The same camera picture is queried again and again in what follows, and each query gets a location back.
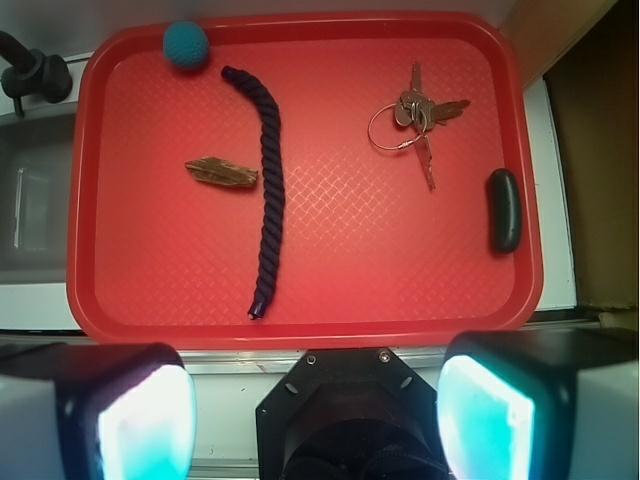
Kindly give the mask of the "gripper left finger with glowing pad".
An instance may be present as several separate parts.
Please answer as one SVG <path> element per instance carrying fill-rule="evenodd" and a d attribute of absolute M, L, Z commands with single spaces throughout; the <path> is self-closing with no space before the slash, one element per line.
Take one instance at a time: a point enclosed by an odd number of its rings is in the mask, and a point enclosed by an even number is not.
<path fill-rule="evenodd" d="M 4 344 L 4 479 L 185 479 L 194 381 L 153 344 Z"/>

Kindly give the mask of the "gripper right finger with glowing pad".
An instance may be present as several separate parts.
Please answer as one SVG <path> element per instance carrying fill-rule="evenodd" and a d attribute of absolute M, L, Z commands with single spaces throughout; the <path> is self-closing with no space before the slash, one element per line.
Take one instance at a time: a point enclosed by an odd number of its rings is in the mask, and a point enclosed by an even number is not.
<path fill-rule="evenodd" d="M 457 479 L 636 479 L 639 335 L 459 334 L 439 374 L 437 419 Z"/>

